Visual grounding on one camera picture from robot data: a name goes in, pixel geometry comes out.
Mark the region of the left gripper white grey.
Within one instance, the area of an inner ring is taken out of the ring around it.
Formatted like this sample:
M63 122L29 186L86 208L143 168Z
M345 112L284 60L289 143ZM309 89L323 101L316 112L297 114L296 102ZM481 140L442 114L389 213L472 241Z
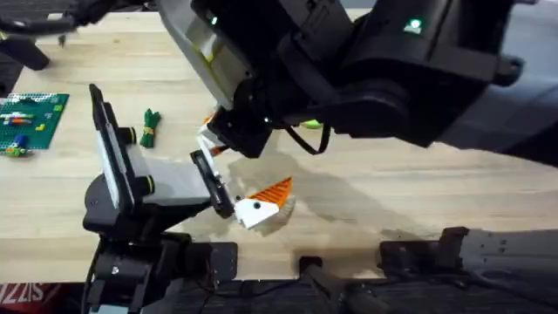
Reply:
M134 147L100 146L101 173L85 192L83 227L105 238L152 238L209 208L252 229L277 215L289 198L286 177L232 204L217 178L214 142L196 136L191 160L147 158Z

